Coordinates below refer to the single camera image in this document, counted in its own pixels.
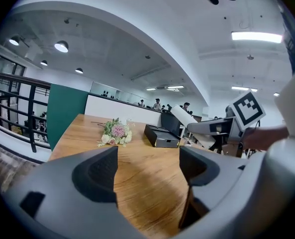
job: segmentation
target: black box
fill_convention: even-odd
[[[181,141],[180,137],[169,132],[167,129],[154,125],[146,125],[144,134],[151,144],[157,148],[177,148]]]

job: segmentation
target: window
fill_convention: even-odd
[[[20,76],[22,76],[22,75],[23,75],[23,71],[24,71],[24,67],[23,67],[23,66],[19,66],[19,65],[17,65],[14,74],[15,74],[15,75],[20,75]]]
[[[0,73],[13,74],[15,63],[0,57]]]

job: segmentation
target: pink flower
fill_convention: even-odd
[[[115,145],[116,142],[115,142],[115,138],[111,138],[109,141],[108,141],[108,144],[111,144],[111,145]]]
[[[122,125],[114,125],[112,127],[112,135],[115,137],[123,137],[125,134],[124,127]]]

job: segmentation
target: ceiling light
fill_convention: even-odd
[[[231,87],[233,90],[248,90],[249,88],[246,88],[246,87],[236,87],[236,86],[232,86]],[[251,89],[253,92],[257,92],[258,90],[257,89]]]
[[[260,32],[231,32],[232,40],[257,40],[281,43],[282,35]]]
[[[79,74],[82,74],[83,70],[81,68],[78,68],[78,69],[76,69],[76,72],[79,73]]]
[[[168,89],[182,89],[183,86],[176,86],[176,87],[167,87]]]
[[[235,86],[232,86],[231,87],[233,90],[248,90],[249,88],[244,88],[244,87],[235,87]]]
[[[11,44],[13,44],[13,45],[16,45],[16,46],[18,46],[19,45],[19,37],[18,36],[13,36],[10,40],[9,40],[9,42],[11,43]]]
[[[66,41],[59,41],[54,45],[54,47],[64,53],[69,51],[69,45]]]
[[[44,65],[44,66],[47,66],[47,65],[48,65],[48,62],[47,62],[46,60],[42,60],[42,61],[40,62],[40,64],[41,64],[41,65]]]

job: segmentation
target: green wall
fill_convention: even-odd
[[[88,92],[51,84],[47,133],[51,150],[78,114],[84,114]]]

